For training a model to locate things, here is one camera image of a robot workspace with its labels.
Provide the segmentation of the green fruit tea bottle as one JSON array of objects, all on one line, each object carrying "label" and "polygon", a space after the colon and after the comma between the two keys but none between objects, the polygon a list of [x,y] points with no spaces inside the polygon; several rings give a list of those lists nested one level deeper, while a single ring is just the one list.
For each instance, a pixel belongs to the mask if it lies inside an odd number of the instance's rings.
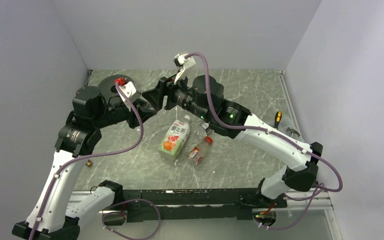
[{"label": "green fruit tea bottle", "polygon": [[190,133],[189,115],[185,115],[180,120],[175,120],[168,128],[163,140],[161,141],[158,153],[165,159],[175,161],[182,151]]}]

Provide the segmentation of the clear bottle black label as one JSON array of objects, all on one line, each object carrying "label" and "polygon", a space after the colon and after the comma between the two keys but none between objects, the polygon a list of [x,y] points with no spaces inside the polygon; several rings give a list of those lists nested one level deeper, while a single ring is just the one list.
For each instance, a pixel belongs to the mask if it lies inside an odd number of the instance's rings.
[{"label": "clear bottle black label", "polygon": [[205,137],[208,137],[211,133],[211,128],[209,124],[205,121],[201,121],[194,129],[192,136],[194,139],[201,140]]}]

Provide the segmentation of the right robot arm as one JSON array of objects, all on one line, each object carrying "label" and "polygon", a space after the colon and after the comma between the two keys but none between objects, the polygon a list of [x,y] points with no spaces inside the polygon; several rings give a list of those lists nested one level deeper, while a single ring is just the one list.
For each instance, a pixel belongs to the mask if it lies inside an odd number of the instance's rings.
[{"label": "right robot arm", "polygon": [[252,144],[284,163],[284,167],[271,177],[263,179],[255,194],[256,203],[269,207],[275,199],[289,190],[307,192],[316,181],[319,167],[312,156],[313,145],[295,140],[264,123],[249,109],[224,98],[224,86],[212,76],[209,78],[211,100],[216,121],[207,100],[205,76],[193,80],[187,87],[187,80],[175,83],[161,78],[156,87],[142,93],[142,96],[156,110],[170,110],[176,106],[201,118],[209,124],[214,133],[236,141]]}]

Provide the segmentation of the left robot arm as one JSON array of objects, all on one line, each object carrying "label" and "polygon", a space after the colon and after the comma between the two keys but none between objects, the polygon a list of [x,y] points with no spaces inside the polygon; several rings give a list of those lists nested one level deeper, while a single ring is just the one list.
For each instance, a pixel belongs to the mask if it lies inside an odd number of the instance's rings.
[{"label": "left robot arm", "polygon": [[69,206],[83,166],[102,137],[101,129],[127,122],[142,127],[146,119],[140,110],[145,102],[129,83],[80,88],[72,101],[73,110],[59,131],[49,176],[41,195],[26,220],[18,222],[12,234],[24,240],[75,240],[96,213],[108,207],[119,209],[125,200],[122,185],[106,180],[75,206]]}]

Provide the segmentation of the small orange cap bottle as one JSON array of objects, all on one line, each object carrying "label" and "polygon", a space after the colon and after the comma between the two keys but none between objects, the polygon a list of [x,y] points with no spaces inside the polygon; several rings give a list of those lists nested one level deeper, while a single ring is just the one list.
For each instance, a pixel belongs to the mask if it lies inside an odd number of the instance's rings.
[{"label": "small orange cap bottle", "polygon": [[198,165],[205,157],[209,147],[213,144],[213,139],[206,136],[200,143],[198,143],[187,155],[187,158]]}]

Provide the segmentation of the black filament spool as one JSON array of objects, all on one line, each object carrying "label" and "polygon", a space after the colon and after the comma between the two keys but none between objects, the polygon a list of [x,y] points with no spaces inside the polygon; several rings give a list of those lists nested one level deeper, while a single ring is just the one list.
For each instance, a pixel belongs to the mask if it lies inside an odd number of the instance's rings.
[{"label": "black filament spool", "polygon": [[137,84],[134,82],[134,80],[131,77],[124,74],[110,75],[105,79],[103,79],[98,84],[98,88],[101,91],[101,94],[107,101],[110,99],[110,97],[113,97],[113,96],[119,97],[119,94],[115,86],[115,81],[118,79],[124,79],[125,85],[134,86],[136,89],[138,89]]}]

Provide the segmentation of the small brass fitting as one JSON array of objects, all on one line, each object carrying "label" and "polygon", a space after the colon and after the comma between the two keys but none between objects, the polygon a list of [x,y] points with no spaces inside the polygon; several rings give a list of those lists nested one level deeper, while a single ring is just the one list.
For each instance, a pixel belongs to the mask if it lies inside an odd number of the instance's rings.
[{"label": "small brass fitting", "polygon": [[93,166],[92,161],[88,160],[88,161],[86,162],[85,166],[88,167],[88,168],[92,167],[92,166]]}]

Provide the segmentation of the yellow black screwdriver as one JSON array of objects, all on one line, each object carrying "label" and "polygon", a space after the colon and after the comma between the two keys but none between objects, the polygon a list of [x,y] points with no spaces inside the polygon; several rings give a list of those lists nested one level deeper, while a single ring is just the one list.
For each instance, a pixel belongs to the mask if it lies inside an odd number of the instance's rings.
[{"label": "yellow black screwdriver", "polygon": [[282,120],[282,116],[283,116],[283,114],[281,111],[277,111],[275,114],[273,127],[277,130],[279,129],[280,122]]}]

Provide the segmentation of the small metal hammer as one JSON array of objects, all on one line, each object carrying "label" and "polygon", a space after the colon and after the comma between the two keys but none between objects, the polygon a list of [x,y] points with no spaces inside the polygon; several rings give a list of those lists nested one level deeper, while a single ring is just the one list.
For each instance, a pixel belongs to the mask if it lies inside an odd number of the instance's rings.
[{"label": "small metal hammer", "polygon": [[298,139],[301,137],[301,134],[297,130],[290,127],[286,128],[285,134],[295,139]]}]

